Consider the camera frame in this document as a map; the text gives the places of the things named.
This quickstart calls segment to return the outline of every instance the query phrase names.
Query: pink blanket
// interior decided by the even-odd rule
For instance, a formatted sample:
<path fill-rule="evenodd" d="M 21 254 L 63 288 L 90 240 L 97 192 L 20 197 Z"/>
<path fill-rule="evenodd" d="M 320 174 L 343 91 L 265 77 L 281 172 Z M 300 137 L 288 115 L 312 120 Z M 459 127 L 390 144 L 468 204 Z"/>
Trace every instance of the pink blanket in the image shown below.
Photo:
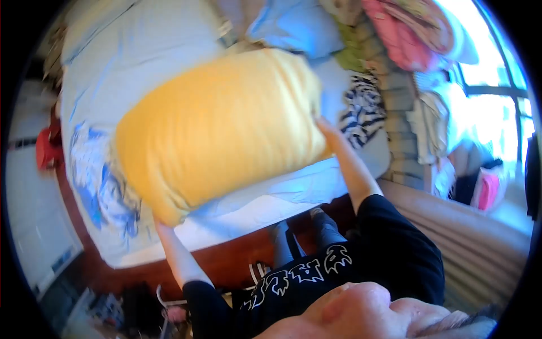
<path fill-rule="evenodd" d="M 434 11 L 431 11 L 429 18 L 413 18 L 413 15 L 398 6 L 395 0 L 361 0 L 361 2 L 378 36 L 388 49 L 389 58 L 400 68 L 406 71 L 430 72 L 449 66 L 449 60 L 429 47 L 431 45 L 440 53 L 446 53 L 453 48 L 453 34 L 444 14 L 441 17 L 433 15 Z M 440 19 L 445 20 L 445 23 L 439 24 L 440 27 L 449 29 L 441 30 L 434 27 L 434 22 Z M 420 36 L 423 36 L 427 43 L 424 43 Z"/>

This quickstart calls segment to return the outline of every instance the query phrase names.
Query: hand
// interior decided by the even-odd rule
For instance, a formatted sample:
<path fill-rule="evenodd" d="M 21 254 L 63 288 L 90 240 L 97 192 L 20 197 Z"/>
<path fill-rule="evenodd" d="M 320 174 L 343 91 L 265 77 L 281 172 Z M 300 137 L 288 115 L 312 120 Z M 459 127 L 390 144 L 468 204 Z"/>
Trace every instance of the hand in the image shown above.
<path fill-rule="evenodd" d="M 322 132 L 326 138 L 328 145 L 335 151 L 335 148 L 338 146 L 337 141 L 344 137 L 342 132 L 324 117 L 318 117 L 314 121 L 320 132 Z"/>
<path fill-rule="evenodd" d="M 168 227 L 164 225 L 156 216 L 153 215 L 154 218 L 154 227 L 156 229 L 156 232 L 158 232 L 158 236 L 160 237 L 163 233 L 175 233 L 173 230 L 173 227 Z"/>

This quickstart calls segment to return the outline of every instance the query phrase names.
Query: light blue pillow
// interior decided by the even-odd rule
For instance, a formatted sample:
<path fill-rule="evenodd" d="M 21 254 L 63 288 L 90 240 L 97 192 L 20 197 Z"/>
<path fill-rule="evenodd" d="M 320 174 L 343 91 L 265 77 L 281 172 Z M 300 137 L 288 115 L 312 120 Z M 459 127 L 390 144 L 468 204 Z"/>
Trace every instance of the light blue pillow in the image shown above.
<path fill-rule="evenodd" d="M 343 49 L 333 17 L 318 0 L 267 0 L 247 30 L 251 42 L 302 52 L 309 59 Z"/>

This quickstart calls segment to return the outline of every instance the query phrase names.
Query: black and white striped cloth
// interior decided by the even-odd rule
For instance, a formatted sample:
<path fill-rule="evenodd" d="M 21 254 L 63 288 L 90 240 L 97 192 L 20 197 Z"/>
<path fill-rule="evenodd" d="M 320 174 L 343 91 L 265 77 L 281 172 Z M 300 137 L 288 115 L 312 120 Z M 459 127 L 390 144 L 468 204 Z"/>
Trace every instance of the black and white striped cloth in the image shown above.
<path fill-rule="evenodd" d="M 353 75 L 351 81 L 344 94 L 348 108 L 340 117 L 339 128 L 354 149 L 361 149 L 384 127 L 386 110 L 373 74 Z"/>

